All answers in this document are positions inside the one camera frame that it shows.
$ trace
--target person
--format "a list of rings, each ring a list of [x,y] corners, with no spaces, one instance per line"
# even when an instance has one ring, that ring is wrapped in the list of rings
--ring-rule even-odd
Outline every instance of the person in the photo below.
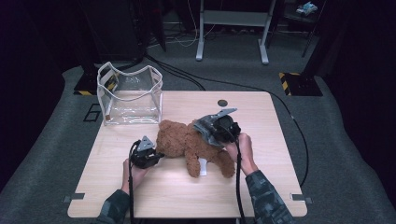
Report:
[[[238,136],[238,143],[241,153],[241,170],[246,176],[247,188],[253,204],[255,221],[258,224],[262,223],[279,223],[279,224],[294,224],[296,223],[289,209],[276,192],[274,186],[265,177],[263,172],[256,165],[253,160],[253,147],[251,138],[246,133],[240,133]],[[238,155],[238,148],[236,143],[223,143],[225,149],[229,152],[231,158],[236,162]],[[120,189],[117,189],[110,197],[106,199],[102,206],[101,213],[96,219],[96,223],[122,223],[125,213],[129,208],[129,166],[128,159],[123,162],[123,177]],[[139,169],[132,167],[131,173],[134,179],[133,189],[137,188],[143,181],[144,176],[149,171],[148,169]],[[179,220],[178,223],[190,224],[200,223],[197,220]],[[156,223],[151,220],[143,223]],[[213,223],[235,223],[235,219],[226,219]]]

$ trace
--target dark background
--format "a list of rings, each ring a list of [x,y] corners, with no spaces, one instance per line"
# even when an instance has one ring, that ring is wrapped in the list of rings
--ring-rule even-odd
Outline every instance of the dark background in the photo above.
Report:
[[[348,135],[395,205],[396,6],[390,0],[332,3],[324,23],[331,24],[331,15],[343,12],[335,27],[346,26],[342,38],[328,40],[320,54],[314,52],[316,58],[310,62],[319,66],[312,74],[326,68],[324,79],[339,104]],[[99,63],[100,55],[76,0],[0,4],[2,189],[59,101],[62,72],[78,65],[92,69],[90,64]],[[321,30],[325,38],[326,25]],[[334,43],[339,50],[329,50]],[[333,60],[323,62],[323,58]]]

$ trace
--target black chair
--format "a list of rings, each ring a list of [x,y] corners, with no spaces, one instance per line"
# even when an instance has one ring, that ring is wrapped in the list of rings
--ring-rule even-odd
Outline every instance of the black chair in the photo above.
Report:
[[[285,3],[283,0],[283,3],[281,7],[279,7],[279,13],[274,20],[274,24],[272,24],[272,32],[269,38],[267,38],[267,45],[266,47],[269,49],[271,41],[274,37],[274,34],[276,32],[276,27],[277,24],[280,20],[282,21],[287,21],[289,24],[297,24],[300,26],[303,26],[305,30],[308,31],[308,41],[305,45],[305,49],[303,52],[302,57],[305,56],[306,51],[309,47],[309,44],[311,43],[312,37],[314,33],[317,31],[318,27],[318,22],[320,20],[320,16],[322,15],[323,9],[326,6],[326,1],[327,0],[321,0],[321,1],[311,1],[312,4],[314,4],[316,7],[318,7],[318,10],[316,10],[314,13],[310,13],[308,16],[305,16],[304,14],[296,12],[297,8],[299,5],[303,5],[308,2],[308,0],[305,1],[299,1],[297,0],[295,3]]]

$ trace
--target camouflage sleeve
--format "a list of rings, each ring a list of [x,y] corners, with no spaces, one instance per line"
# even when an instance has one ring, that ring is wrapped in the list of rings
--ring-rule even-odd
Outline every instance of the camouflage sleeve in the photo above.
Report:
[[[117,189],[105,200],[100,215],[94,223],[123,223],[125,213],[129,208],[129,199],[127,193]]]
[[[296,223],[274,186],[258,170],[246,177],[257,223]]]

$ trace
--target gray carpet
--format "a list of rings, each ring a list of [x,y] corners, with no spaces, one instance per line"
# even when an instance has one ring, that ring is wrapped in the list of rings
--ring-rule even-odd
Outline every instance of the gray carpet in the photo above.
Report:
[[[301,72],[312,53],[311,46],[301,58],[305,40],[278,34],[268,49],[269,65],[262,65],[256,35],[214,36],[205,42],[204,59],[195,61],[197,43],[188,48],[167,44],[167,51],[156,46],[148,54],[164,63],[198,77],[264,89],[280,97],[300,125],[309,150],[309,173],[303,186],[305,196],[314,200],[300,223],[396,223],[396,213],[376,173],[362,160],[348,138],[332,94],[321,77],[316,81],[322,97],[286,96],[279,72]],[[145,59],[129,69],[146,64]],[[161,68],[163,90],[198,91],[191,82],[172,76]],[[9,180],[0,195],[0,223],[90,223],[89,218],[70,218],[69,203],[88,159],[100,120],[83,122],[95,96],[73,95],[82,69],[64,73],[65,88],[47,126]],[[251,88],[196,78],[207,91],[255,91]],[[273,97],[296,174],[304,177],[304,142],[285,107]]]

